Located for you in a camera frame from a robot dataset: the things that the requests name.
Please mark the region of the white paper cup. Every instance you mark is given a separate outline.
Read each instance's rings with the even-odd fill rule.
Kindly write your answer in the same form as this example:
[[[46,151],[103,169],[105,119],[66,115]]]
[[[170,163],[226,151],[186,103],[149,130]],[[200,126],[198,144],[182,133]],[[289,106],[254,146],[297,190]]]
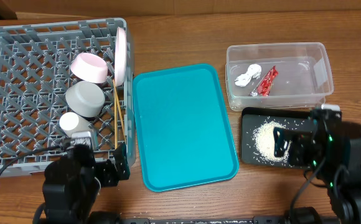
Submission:
[[[73,133],[89,130],[89,125],[85,118],[74,112],[67,112],[59,119],[59,126],[68,137]]]

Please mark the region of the large white plate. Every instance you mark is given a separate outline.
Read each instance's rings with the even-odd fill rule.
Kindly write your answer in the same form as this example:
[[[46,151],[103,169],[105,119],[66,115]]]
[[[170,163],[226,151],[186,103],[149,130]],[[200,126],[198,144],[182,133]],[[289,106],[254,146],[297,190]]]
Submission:
[[[120,86],[124,83],[127,60],[127,40],[126,31],[118,27],[115,42],[115,85]]]

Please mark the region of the red snack wrapper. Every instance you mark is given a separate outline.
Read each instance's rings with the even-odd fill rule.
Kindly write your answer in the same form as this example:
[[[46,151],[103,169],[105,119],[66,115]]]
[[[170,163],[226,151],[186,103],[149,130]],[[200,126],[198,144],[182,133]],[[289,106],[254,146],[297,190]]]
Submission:
[[[250,96],[268,96],[271,91],[271,87],[273,86],[274,79],[277,76],[278,71],[276,67],[273,66],[250,93]]]

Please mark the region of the wooden chopstick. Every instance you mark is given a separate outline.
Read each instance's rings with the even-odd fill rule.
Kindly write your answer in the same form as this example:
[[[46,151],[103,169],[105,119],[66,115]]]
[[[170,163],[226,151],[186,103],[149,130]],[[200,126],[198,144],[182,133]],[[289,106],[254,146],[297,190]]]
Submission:
[[[114,129],[115,129],[115,149],[118,147],[118,114],[117,114],[117,104],[116,104],[116,94],[113,91],[113,98],[114,98]]]
[[[123,119],[123,114],[122,114],[121,105],[120,105],[120,101],[119,101],[119,98],[118,98],[118,92],[117,92],[117,89],[116,89],[116,83],[115,83],[114,78],[112,79],[112,82],[113,82],[113,90],[115,91],[115,94],[116,94],[118,121],[120,121],[121,133],[123,134],[123,139],[125,139],[124,119]]]

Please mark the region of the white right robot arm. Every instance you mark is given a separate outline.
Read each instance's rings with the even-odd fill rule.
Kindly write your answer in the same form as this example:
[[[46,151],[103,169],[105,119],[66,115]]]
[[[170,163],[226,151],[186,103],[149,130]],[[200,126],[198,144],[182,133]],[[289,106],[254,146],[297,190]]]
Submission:
[[[322,181],[333,212],[341,223],[361,223],[361,124],[343,121],[340,110],[311,110],[308,132],[274,128],[274,154],[288,155],[292,166],[311,172],[294,196],[285,223],[323,223],[312,207],[296,208],[312,179]]]

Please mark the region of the white napkin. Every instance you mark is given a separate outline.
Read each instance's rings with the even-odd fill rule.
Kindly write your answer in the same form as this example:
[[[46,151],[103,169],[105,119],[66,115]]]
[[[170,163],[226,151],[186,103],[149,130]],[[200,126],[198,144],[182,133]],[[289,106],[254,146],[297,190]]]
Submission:
[[[236,77],[235,85],[240,87],[247,86],[252,79],[258,79],[260,77],[261,71],[262,68],[260,65],[256,63],[251,64],[245,73]]]

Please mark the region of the small pink bowl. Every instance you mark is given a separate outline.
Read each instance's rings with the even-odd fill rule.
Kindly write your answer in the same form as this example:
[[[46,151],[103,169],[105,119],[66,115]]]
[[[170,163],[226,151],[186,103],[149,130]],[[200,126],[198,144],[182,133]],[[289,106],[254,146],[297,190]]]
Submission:
[[[87,52],[79,53],[70,65],[71,72],[78,78],[91,83],[106,82],[108,66],[99,56]]]

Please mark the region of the grey bowl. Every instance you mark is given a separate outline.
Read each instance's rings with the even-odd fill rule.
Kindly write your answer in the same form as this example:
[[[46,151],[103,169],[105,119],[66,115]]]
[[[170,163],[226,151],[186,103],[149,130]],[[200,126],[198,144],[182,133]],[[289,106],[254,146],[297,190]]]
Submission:
[[[75,113],[91,118],[100,114],[105,102],[105,95],[98,85],[80,81],[65,92],[65,99]]]

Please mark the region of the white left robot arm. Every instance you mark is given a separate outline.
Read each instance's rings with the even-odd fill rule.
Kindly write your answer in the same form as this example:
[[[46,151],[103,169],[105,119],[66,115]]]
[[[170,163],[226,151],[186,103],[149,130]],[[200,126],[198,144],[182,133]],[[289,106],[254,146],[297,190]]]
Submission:
[[[114,150],[114,158],[95,160],[92,138],[67,138],[60,144],[65,152],[44,171],[44,203],[33,223],[121,223],[111,212],[93,212],[92,206],[103,187],[115,187],[130,176],[126,144]]]

